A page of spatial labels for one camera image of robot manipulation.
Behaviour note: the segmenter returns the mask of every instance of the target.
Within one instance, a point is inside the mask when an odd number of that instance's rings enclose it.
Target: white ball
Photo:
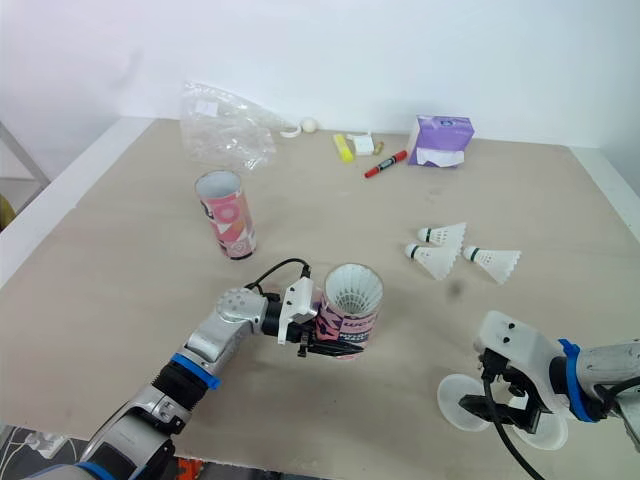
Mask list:
[[[318,122],[311,117],[303,118],[300,125],[302,126],[302,131],[305,133],[313,133],[318,129]]]

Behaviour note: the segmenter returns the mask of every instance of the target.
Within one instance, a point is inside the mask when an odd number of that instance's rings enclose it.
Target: pink shuttlecock tube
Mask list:
[[[233,260],[249,257],[256,234],[240,177],[215,170],[200,177],[195,188],[222,253]]]
[[[333,269],[325,280],[316,337],[366,347],[378,318],[382,292],[382,280],[365,265],[347,263]]]

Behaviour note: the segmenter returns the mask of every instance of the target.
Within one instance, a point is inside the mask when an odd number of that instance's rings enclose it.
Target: red marker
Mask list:
[[[387,158],[384,162],[380,162],[378,165],[366,172],[364,174],[364,178],[371,178],[374,175],[379,174],[385,168],[389,168],[394,163],[401,162],[405,158],[407,158],[407,151],[402,150],[401,152],[396,153],[393,157]]]

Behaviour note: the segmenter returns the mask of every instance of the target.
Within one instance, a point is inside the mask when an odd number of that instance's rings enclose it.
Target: shuttlecock cork base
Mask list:
[[[500,285],[504,284],[516,267],[522,252],[519,250],[484,250],[476,246],[464,249],[462,256],[482,267]]]
[[[405,255],[415,260],[436,280],[443,280],[449,275],[458,251],[450,247],[420,247],[410,243],[404,250]]]
[[[418,240],[441,247],[451,247],[460,252],[466,229],[467,224],[464,222],[440,228],[425,227],[418,230]]]

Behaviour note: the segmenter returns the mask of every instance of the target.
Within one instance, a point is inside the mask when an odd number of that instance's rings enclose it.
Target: table edge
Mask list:
[[[0,288],[155,120],[137,117],[117,120],[0,233]]]

